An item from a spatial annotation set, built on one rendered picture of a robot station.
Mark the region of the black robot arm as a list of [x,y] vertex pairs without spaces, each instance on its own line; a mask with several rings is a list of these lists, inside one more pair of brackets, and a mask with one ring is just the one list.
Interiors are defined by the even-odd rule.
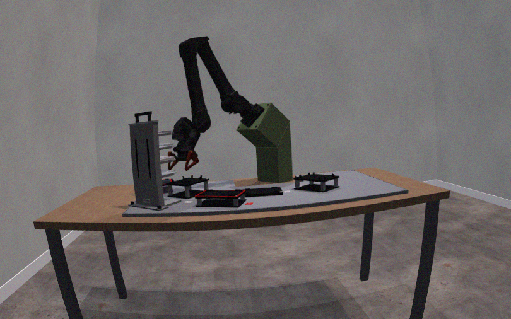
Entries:
[[179,54],[184,63],[191,101],[192,122],[187,117],[181,117],[174,125],[172,139],[179,141],[177,147],[191,146],[193,148],[195,143],[197,144],[200,133],[205,133],[211,126],[199,77],[197,53],[220,93],[223,111],[229,112],[229,114],[233,112],[233,114],[239,113],[244,118],[241,120],[241,123],[250,127],[265,110],[258,104],[253,105],[249,103],[249,101],[234,90],[214,56],[208,40],[208,36],[195,37],[179,44]]

